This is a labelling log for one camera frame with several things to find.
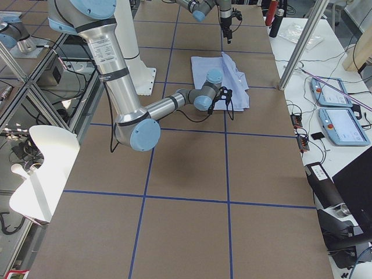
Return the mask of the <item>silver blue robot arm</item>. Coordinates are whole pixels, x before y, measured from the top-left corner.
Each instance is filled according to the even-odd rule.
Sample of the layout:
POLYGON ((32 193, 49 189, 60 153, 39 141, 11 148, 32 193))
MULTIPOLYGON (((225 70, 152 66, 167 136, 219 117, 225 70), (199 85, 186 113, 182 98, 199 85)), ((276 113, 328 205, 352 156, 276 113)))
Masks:
POLYGON ((175 0, 176 4, 189 11, 194 19, 202 22, 209 12, 216 6, 219 12, 219 24, 223 33, 223 37, 230 44, 233 38, 233 31, 230 29, 233 18, 233 8, 231 1, 225 0, 205 0, 205 1, 192 1, 192 0, 175 0))
POLYGON ((159 119, 189 104, 206 111, 220 96, 223 74, 219 69, 211 69, 200 89, 180 89, 171 96, 142 106, 115 34, 117 2, 48 1, 48 8, 52 29, 86 40, 99 78, 107 86, 118 114, 112 134, 119 143, 136 151, 149 151, 160 138, 159 119))

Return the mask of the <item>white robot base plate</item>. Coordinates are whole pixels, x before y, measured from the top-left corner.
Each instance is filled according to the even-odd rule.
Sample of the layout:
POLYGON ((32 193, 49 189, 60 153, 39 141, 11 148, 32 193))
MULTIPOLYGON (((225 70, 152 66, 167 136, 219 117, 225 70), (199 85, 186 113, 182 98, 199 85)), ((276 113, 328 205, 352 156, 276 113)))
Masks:
POLYGON ((156 68, 139 67, 131 73, 137 95, 150 96, 156 77, 156 68))

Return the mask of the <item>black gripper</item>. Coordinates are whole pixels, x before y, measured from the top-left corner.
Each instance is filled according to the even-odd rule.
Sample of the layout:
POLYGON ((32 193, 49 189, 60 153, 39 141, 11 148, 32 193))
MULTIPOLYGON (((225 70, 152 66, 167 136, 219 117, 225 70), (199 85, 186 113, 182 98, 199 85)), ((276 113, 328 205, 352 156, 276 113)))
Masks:
POLYGON ((233 31, 230 29, 232 25, 232 10, 220 10, 220 27, 223 32, 223 37, 230 44, 233 38, 233 31))

